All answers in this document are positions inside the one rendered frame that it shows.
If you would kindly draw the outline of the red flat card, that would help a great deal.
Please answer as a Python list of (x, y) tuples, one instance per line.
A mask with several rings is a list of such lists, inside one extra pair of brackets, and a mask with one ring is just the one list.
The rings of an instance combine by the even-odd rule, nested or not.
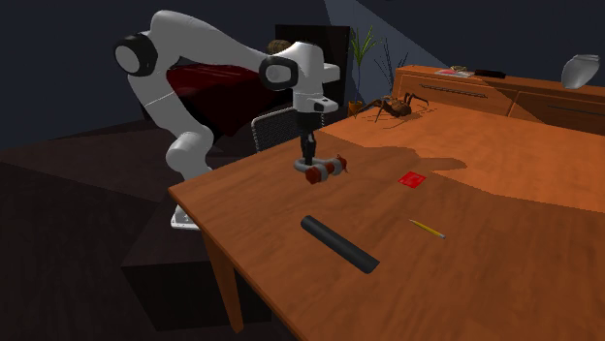
[(410, 188), (417, 188), (420, 184), (422, 184), (427, 178), (419, 173), (414, 171), (409, 171), (404, 176), (402, 176), (398, 183), (408, 186)]

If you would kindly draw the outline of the dark bare twig plant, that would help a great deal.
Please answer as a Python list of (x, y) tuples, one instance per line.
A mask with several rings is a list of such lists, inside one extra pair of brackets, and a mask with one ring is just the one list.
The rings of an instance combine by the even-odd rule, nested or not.
[(384, 38), (382, 42), (382, 47), (384, 55), (378, 59), (374, 59), (374, 63), (378, 67), (380, 73), (385, 78), (385, 80), (387, 80), (387, 83), (389, 85), (389, 92), (392, 93), (396, 80), (396, 69), (405, 65), (409, 53), (406, 52), (405, 55), (400, 58), (400, 60), (396, 64), (394, 64), (391, 58), (390, 46), (387, 38)]

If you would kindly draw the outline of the green potted plant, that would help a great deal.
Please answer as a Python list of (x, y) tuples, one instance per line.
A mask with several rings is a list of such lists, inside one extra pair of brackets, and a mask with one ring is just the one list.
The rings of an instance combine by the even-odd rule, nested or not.
[(362, 64), (366, 53), (378, 43), (380, 40), (376, 40), (373, 35), (373, 26), (370, 25), (369, 29), (366, 33), (366, 36), (363, 40), (361, 40), (360, 31), (358, 29), (351, 30), (351, 48), (353, 52), (353, 56), (357, 65), (357, 80), (355, 87), (355, 96), (354, 100), (350, 101), (348, 104), (348, 114), (350, 116), (356, 116), (357, 111), (363, 106), (363, 103), (360, 101), (360, 88), (362, 81)]

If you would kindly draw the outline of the yellow pencil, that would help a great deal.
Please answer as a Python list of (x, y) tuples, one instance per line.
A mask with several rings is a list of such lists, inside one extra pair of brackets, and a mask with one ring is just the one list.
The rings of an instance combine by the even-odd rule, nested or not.
[(420, 222), (418, 222), (418, 221), (415, 221), (415, 220), (412, 220), (412, 219), (408, 219), (408, 220), (409, 220), (409, 221), (410, 221), (412, 224), (414, 224), (415, 226), (417, 226), (417, 227), (419, 227), (419, 228), (423, 229), (424, 231), (426, 231), (426, 232), (428, 232), (428, 233), (431, 233), (431, 234), (433, 234), (433, 235), (436, 235), (436, 236), (438, 236), (438, 237), (440, 237), (440, 238), (442, 238), (442, 239), (445, 239), (445, 238), (446, 238), (446, 235), (445, 235), (445, 234), (443, 234), (443, 233), (441, 233), (441, 232), (438, 232), (438, 231), (436, 231), (436, 230), (434, 230), (434, 229), (432, 229), (432, 228), (430, 228), (430, 227), (428, 227), (428, 226), (426, 226), (426, 225), (424, 225), (424, 224), (422, 224), (422, 223), (420, 223)]

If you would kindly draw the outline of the wooden sideboard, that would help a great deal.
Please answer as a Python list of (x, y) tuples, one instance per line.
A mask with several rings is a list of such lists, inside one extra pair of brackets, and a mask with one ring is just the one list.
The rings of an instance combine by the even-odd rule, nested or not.
[(431, 103), (605, 136), (605, 87), (566, 89), (549, 80), (484, 77), (451, 68), (407, 65), (396, 69), (393, 87), (397, 97), (406, 93)]

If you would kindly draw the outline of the wooden desk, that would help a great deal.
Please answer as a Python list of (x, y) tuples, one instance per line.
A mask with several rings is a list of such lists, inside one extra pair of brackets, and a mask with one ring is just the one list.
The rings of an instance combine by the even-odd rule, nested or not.
[[(324, 182), (289, 141), (171, 188), (222, 282), (300, 341), (605, 341), (605, 137), (439, 104), (375, 116), (316, 133), (347, 160)], [(362, 273), (307, 215), (380, 264)]]

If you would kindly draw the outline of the brown spider figure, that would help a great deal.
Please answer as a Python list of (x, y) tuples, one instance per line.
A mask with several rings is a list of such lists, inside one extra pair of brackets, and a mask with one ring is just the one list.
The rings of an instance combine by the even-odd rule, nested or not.
[(405, 93), (402, 99), (396, 98), (392, 95), (387, 95), (383, 96), (382, 98), (375, 99), (365, 106), (359, 108), (354, 113), (354, 116), (357, 116), (359, 113), (367, 109), (378, 108), (374, 122), (377, 122), (382, 112), (389, 113), (395, 118), (403, 117), (412, 113), (411, 102), (414, 99), (424, 102), (427, 106), (430, 104), (427, 100), (418, 97), (414, 93)]

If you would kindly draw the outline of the grey mesh chair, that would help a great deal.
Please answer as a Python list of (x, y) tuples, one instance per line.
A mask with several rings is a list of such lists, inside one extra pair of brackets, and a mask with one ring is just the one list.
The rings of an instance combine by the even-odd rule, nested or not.
[(297, 112), (292, 108), (275, 110), (254, 118), (251, 130), (258, 152), (300, 136)]

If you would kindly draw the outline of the grey and red shackle toy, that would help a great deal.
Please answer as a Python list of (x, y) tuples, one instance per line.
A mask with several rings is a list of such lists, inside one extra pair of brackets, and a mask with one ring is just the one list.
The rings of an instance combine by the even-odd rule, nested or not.
[(347, 160), (336, 155), (330, 159), (311, 158), (307, 162), (305, 158), (295, 161), (294, 168), (302, 172), (310, 184), (316, 184), (326, 181), (331, 175), (336, 176), (342, 172), (347, 172)]

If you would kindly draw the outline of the black cylinder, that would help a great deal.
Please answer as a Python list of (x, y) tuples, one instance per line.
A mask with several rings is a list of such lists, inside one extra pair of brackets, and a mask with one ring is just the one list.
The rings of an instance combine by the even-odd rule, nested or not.
[(364, 274), (370, 274), (380, 264), (372, 255), (310, 215), (302, 218), (301, 227)]

